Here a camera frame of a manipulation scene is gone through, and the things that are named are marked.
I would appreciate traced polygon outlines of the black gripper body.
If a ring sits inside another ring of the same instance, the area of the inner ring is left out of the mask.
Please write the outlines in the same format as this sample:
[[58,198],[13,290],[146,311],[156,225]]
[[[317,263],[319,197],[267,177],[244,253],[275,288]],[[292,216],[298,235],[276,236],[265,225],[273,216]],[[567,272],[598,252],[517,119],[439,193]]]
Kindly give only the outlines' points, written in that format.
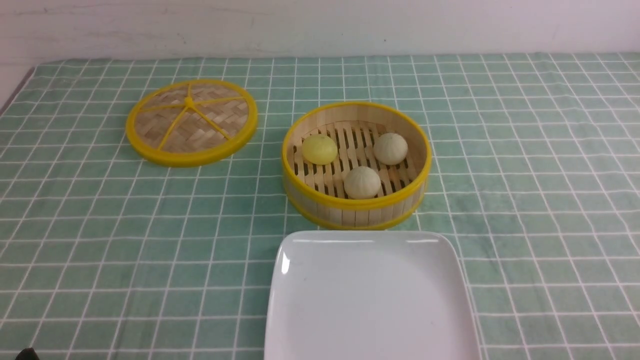
[[32,347],[29,347],[21,350],[14,359],[15,360],[39,360],[40,358],[36,353],[36,351]]

